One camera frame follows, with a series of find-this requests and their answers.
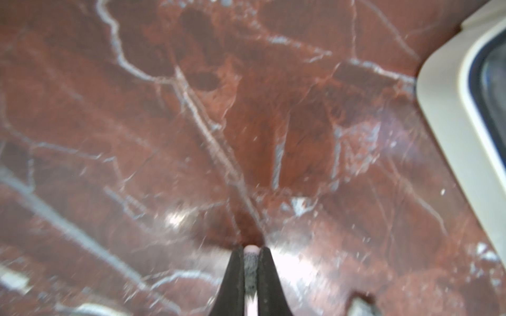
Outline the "pink toothbrush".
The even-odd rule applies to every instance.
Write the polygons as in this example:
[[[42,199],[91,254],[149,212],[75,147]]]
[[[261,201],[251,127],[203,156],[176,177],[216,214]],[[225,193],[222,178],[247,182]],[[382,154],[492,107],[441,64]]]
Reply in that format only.
[[[260,248],[248,245],[244,248],[245,316],[258,316],[258,262]]]

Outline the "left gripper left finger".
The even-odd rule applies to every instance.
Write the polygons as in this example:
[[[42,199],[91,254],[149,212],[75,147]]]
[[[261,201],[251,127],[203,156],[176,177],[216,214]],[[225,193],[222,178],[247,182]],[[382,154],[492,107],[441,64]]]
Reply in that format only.
[[[244,248],[232,251],[209,316],[243,316],[245,313]]]

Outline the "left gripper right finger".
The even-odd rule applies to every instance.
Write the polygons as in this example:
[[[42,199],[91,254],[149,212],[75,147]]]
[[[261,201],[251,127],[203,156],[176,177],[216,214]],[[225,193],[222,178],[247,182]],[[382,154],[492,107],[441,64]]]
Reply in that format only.
[[[262,247],[258,257],[257,293],[259,316],[293,316],[279,280],[271,250]]]

